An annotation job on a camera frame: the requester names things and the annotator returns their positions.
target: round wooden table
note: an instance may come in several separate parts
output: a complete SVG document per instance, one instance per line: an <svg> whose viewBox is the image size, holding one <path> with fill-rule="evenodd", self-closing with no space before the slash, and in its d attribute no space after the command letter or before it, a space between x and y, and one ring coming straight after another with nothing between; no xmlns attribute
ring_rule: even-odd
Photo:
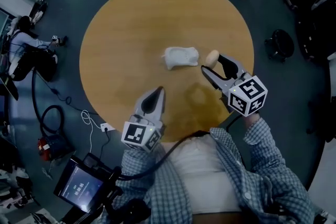
<svg viewBox="0 0 336 224"><path fill-rule="evenodd" d="M167 70L162 58L167 47L195 47L199 66ZM84 36L81 81L94 109L121 132L136 100L163 86L163 141L177 141L216 127L229 116L221 92L201 73L214 49L253 72L250 32L228 0L109 0ZM224 77L221 67L218 63L214 70Z"/></svg>

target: white cable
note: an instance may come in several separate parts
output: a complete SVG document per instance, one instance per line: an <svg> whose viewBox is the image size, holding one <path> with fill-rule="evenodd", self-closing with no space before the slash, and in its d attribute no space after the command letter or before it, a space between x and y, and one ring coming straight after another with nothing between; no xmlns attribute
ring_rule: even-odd
<svg viewBox="0 0 336 224"><path fill-rule="evenodd" d="M86 125L91 125L91 133L90 133L90 153L92 151L92 133L93 133L93 124L95 124L95 126L100 129L100 127L95 123L95 121L93 120L93 118L90 117L90 113L89 111L87 110L83 110L81 113L80 113L81 117L82 117L82 120L84 121L84 123Z"/></svg>

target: gray carpet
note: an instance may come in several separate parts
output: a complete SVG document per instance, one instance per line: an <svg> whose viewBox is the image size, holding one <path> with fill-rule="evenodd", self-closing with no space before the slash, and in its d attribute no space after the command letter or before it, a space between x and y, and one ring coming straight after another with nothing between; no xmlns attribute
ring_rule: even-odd
<svg viewBox="0 0 336 224"><path fill-rule="evenodd" d="M92 111L80 81L80 46L91 19L106 1L108 0L48 0L48 10L36 26L36 33L44 40L49 40L52 35L68 35L68 46L57 49L59 68L50 86L57 88L63 98L71 96L72 104L80 109ZM297 46L294 14L283 0L230 1L240 11L249 27L255 51L254 73L269 91L261 115L270 125L288 167L298 175L303 184L307 184L323 144L316 135L306 134L310 121L307 103L317 93L325 91L324 71L321 67L306 62L301 55ZM269 60L264 48L264 40L271 37L272 32L278 28L287 31L296 44L294 55L285 64ZM18 102L12 101L10 104L10 118L15 126L19 152L34 184L34 195L43 207L59 219L70 205L55 197L53 190L67 160L51 170L54 180L48 179L41 172L41 168L48 168L49 164L41 161L37 153L37 139L41 133L31 99L31 75L17 83L20 97ZM82 122L80 112L59 101L39 77L36 95L40 113L49 105L62 105L66 117L65 134L76 147L76 155L83 158L90 148L91 127ZM103 122L98 116L92 117L98 124ZM55 111L48 114L47 120L48 125L57 127L58 115ZM241 140L244 135L241 120L230 130L248 167L248 148ZM109 150L105 150L102 160L113 167L120 164L125 147L117 132L111 136ZM105 141L105 135L94 129L94 154L99 155L100 147Z"/></svg>

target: display screen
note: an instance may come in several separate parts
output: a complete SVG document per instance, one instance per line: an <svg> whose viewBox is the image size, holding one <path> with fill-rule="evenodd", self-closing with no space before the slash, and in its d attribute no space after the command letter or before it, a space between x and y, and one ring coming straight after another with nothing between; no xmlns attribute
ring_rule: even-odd
<svg viewBox="0 0 336 224"><path fill-rule="evenodd" d="M88 205L102 184L102 181L75 166L61 195L83 211L88 212L90 210Z"/></svg>

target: person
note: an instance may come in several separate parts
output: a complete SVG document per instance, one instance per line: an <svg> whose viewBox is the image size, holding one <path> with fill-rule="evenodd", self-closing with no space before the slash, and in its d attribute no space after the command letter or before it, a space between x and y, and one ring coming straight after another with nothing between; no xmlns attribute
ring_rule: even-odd
<svg viewBox="0 0 336 224"><path fill-rule="evenodd" d="M178 146L154 174L117 181L123 195L113 201L114 209L137 198L151 209L148 223L313 223L315 207L286 167L269 126L257 113L243 118L251 171L230 134L211 128ZM161 143L151 153L125 151L122 173L148 170L173 144ZM109 222L103 211L100 223Z"/></svg>
<svg viewBox="0 0 336 224"><path fill-rule="evenodd" d="M30 70L36 67L41 76L50 81L56 72L58 59L49 48L64 45L63 40L47 42L37 39L37 36L30 31L31 23L28 16L21 17L16 28L9 38L9 75L13 80L23 80Z"/></svg>

